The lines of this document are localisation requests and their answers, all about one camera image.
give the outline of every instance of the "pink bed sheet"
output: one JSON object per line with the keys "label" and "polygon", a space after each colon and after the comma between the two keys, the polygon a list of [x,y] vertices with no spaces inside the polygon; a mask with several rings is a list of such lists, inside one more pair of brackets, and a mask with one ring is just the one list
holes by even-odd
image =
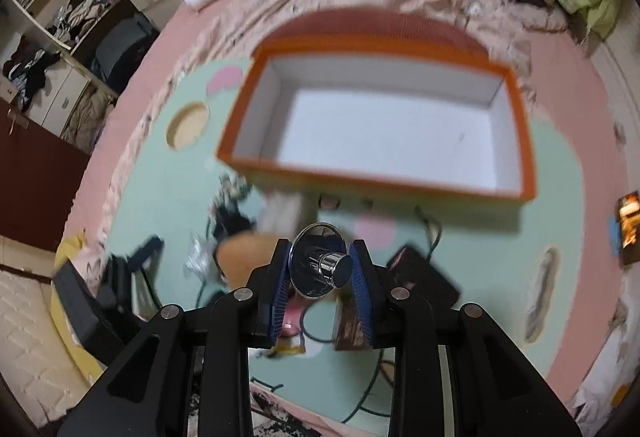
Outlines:
{"label": "pink bed sheet", "polygon": [[[95,240],[111,174],[134,127],[175,62],[227,3],[219,0],[199,14],[181,6],[162,31],[108,119],[76,194],[65,237],[84,229]],[[615,200],[625,192],[626,173],[613,136],[606,90],[593,64],[567,34],[530,33],[530,40],[532,83],[539,103],[574,147],[587,197],[574,307],[547,378],[567,402],[604,342],[618,298],[621,272],[607,243],[607,220]]]}

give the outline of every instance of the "pink circle on table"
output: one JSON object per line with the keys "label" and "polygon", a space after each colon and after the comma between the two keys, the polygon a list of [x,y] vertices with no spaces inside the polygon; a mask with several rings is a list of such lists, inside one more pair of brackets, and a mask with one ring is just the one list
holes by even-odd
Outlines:
{"label": "pink circle on table", "polygon": [[364,239],[369,249],[385,249],[396,239],[398,223],[386,217],[365,214],[354,226],[357,239]]}
{"label": "pink circle on table", "polygon": [[226,89],[235,89],[242,82],[242,69],[237,65],[222,67],[207,82],[207,96]]}

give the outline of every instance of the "beige tiled floor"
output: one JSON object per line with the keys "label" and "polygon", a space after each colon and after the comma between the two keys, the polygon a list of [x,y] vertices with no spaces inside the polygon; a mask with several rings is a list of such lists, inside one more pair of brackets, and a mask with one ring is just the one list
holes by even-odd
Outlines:
{"label": "beige tiled floor", "polygon": [[31,273],[51,276],[55,254],[6,237],[0,237],[0,263],[31,271]]}

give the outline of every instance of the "orange box on desk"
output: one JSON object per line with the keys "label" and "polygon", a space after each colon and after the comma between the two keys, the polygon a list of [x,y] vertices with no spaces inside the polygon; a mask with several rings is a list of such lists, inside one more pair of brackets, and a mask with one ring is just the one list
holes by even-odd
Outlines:
{"label": "orange box on desk", "polygon": [[536,196],[513,72],[485,56],[357,34],[268,40],[217,157],[281,189],[420,200]]}

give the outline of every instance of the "door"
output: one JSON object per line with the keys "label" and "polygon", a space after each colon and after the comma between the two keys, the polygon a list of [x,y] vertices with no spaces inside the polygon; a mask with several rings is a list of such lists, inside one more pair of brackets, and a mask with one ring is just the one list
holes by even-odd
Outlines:
{"label": "door", "polygon": [[89,156],[0,100],[0,235],[58,248]]}

